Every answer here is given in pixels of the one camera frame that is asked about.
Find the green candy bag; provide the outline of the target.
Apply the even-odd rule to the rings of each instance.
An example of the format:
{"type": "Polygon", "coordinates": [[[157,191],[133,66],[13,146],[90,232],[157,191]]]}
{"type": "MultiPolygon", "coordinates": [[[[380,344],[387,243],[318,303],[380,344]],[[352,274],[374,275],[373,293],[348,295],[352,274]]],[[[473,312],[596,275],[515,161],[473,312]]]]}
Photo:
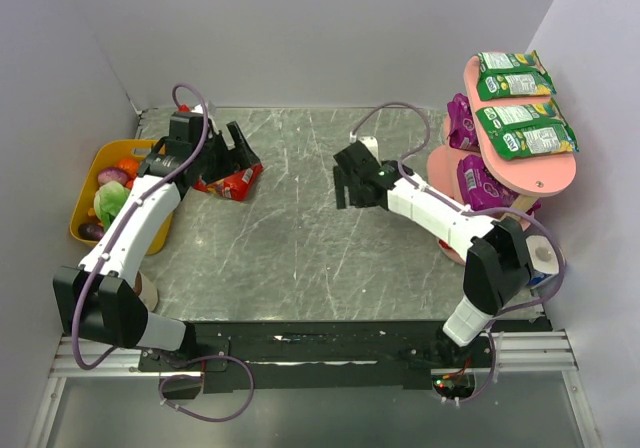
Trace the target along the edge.
{"type": "Polygon", "coordinates": [[[481,101],[551,96],[556,93],[536,50],[530,53],[479,52],[476,85],[481,101]]]}
{"type": "Polygon", "coordinates": [[[557,103],[485,107],[475,112],[498,155],[505,160],[579,151],[577,137],[557,103]]]}

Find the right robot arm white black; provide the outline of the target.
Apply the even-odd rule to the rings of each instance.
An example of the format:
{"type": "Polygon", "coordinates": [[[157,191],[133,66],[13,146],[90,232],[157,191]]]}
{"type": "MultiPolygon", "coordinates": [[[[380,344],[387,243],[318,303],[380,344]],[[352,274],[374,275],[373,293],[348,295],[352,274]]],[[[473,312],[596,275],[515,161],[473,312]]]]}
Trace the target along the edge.
{"type": "Polygon", "coordinates": [[[360,141],[339,151],[334,160],[339,209],[380,207],[395,213],[431,233],[463,260],[463,296],[442,328],[456,346],[469,345],[529,283],[533,265],[518,221],[472,213],[402,163],[379,160],[360,141]]]}

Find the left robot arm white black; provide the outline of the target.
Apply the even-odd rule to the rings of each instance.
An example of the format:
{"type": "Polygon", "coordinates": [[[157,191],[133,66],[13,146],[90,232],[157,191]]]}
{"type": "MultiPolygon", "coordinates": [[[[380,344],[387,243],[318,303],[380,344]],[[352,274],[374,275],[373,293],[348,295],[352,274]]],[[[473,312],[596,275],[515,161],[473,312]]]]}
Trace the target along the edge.
{"type": "Polygon", "coordinates": [[[110,349],[150,348],[184,358],[198,353],[195,326],[148,308],[134,290],[140,265],[157,233],[192,188],[242,201],[263,170],[236,122],[230,139],[202,113],[177,111],[169,133],[140,162],[125,201],[91,252],[75,267],[61,267],[53,289],[64,330],[79,343],[110,349]]]}

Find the red candy bag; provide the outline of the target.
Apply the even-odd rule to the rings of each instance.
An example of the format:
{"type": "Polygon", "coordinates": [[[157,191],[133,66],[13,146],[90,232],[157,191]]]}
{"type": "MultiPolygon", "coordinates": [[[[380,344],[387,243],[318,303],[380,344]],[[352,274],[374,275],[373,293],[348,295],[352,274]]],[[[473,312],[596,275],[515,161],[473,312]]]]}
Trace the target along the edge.
{"type": "Polygon", "coordinates": [[[242,202],[262,172],[263,165],[258,163],[212,183],[205,183],[200,178],[193,188],[203,193],[215,193],[222,198],[242,202]]]}
{"type": "Polygon", "coordinates": [[[456,263],[464,262],[464,259],[454,249],[452,249],[445,241],[438,238],[437,243],[441,251],[451,260],[453,260],[456,263]]]}

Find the purple candy bag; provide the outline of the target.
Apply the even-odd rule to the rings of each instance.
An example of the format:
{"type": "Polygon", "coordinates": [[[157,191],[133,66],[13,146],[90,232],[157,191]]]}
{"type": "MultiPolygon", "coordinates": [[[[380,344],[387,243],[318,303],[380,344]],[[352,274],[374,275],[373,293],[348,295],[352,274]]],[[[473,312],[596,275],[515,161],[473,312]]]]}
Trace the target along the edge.
{"type": "Polygon", "coordinates": [[[463,202],[474,211],[508,207],[519,196],[495,179],[478,155],[470,154],[460,160],[456,176],[463,202]]]}
{"type": "Polygon", "coordinates": [[[462,93],[457,93],[447,103],[449,116],[449,146],[465,151],[479,151],[479,141],[469,105],[469,99],[462,93]]]}

